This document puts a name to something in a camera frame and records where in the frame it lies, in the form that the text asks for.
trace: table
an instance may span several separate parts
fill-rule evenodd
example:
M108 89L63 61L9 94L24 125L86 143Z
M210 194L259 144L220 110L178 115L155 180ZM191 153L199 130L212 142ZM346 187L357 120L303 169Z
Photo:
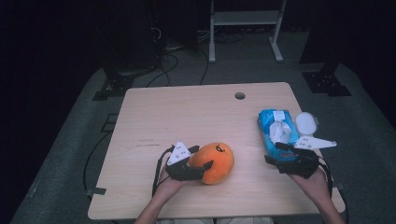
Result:
M177 141L226 143L235 164L218 185L184 187L159 218L317 214L297 185L264 161L257 118L265 108L288 109L293 119L301 112L283 82L128 90L96 186L106 192L93 195L89 217L137 218L151 198L157 160ZM342 212L337 189L332 198Z
M278 63L283 62L282 54L277 46L280 26L285 13L287 0L282 0L280 10L264 11L215 11L214 0L211 0L210 27L209 27L209 61L216 61L215 51L215 26L219 25L263 25L274 24L273 36L269 37L271 48Z

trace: orange plush toy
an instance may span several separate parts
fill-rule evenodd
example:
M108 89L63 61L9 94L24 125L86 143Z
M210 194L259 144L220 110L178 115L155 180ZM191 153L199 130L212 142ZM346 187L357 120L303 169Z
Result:
M190 157L189 166L202 167L209 161L213 161L213 164L205 171L202 182L208 185L218 184L233 169L233 151L221 142L208 144Z

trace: dark background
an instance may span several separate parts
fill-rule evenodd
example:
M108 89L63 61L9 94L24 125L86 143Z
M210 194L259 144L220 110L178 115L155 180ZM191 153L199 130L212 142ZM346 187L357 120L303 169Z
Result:
M271 9L278 1L216 1L218 10ZM150 27L196 44L209 1L28 1L0 3L1 222L27 193L80 91L106 61L157 64ZM393 1L289 0L282 29L311 29L301 63L335 55L358 74L395 126Z

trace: hole in table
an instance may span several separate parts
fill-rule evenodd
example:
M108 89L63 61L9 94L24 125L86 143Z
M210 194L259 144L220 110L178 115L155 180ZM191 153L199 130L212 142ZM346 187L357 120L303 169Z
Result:
M246 97L246 95L244 93L242 93L242 92L237 92L235 94L235 98L238 99L238 100L243 100L243 99L245 99L245 97Z

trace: stuffed toy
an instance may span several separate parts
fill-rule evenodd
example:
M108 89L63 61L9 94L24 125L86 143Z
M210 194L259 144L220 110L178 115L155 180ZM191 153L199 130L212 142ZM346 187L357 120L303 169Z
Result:
M190 157L189 166L202 167L209 161L213 161L213 164L205 171L202 182L207 185L218 184L233 169L233 151L221 142L205 145Z

